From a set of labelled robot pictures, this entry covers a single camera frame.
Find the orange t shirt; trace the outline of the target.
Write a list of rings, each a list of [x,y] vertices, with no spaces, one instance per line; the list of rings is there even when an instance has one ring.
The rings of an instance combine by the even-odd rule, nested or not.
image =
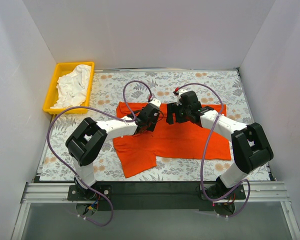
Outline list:
[[[155,167],[156,158],[231,160],[229,141],[210,129],[202,128],[190,121],[168,124],[167,104],[160,106],[163,118],[154,131],[117,137],[114,149],[121,162],[125,177],[135,176]]]

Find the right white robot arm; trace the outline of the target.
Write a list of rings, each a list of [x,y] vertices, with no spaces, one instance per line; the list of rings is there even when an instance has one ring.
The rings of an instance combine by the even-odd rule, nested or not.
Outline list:
[[[232,144],[234,163],[216,179],[215,186],[209,187],[209,191],[215,189],[220,198],[227,199],[235,192],[234,186],[273,159],[272,148],[260,124],[241,123],[224,116],[213,107],[201,106],[193,90],[176,88],[173,93],[177,101],[167,105],[166,122],[169,125],[191,122],[212,129]]]

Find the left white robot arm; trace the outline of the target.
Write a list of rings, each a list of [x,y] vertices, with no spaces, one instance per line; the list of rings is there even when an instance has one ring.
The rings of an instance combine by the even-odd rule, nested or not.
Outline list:
[[[94,121],[85,118],[66,140],[65,146],[75,166],[75,184],[80,186],[79,194],[85,200],[96,196],[96,179],[93,162],[104,142],[118,137],[133,136],[144,131],[154,131],[159,118],[161,101],[154,98],[136,114],[108,121]]]

